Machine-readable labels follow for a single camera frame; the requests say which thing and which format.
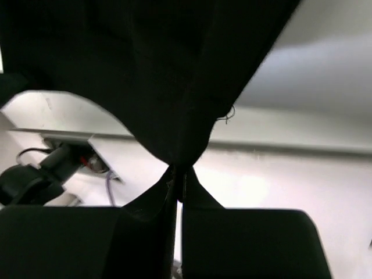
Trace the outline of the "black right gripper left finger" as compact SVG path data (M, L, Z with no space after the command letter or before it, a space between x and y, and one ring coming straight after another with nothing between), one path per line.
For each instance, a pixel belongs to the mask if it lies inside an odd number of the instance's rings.
M120 208L1 210L2 278L170 278L174 169Z

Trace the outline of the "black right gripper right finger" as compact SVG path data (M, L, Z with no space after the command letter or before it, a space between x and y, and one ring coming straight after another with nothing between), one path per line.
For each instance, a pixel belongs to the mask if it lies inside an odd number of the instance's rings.
M184 278L330 278L311 218L292 209L226 209L183 178Z

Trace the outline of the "black skirt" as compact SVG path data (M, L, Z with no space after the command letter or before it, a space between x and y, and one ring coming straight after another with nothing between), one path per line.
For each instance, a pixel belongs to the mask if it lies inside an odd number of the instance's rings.
M190 171L299 1L2 1L1 104L62 91L114 115L173 166L178 200L217 206Z

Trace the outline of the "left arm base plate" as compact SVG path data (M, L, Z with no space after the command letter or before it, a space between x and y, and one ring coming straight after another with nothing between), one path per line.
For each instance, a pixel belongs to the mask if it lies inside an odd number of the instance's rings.
M82 138L58 138L55 136L46 136L43 143L51 149L56 149L61 145L71 145L77 149L83 149L85 154L81 157L82 168L85 172L90 172L98 176L105 176L110 171L110 178L113 181L124 183L119 176L111 170L106 162L98 155L94 148L88 143L87 139Z

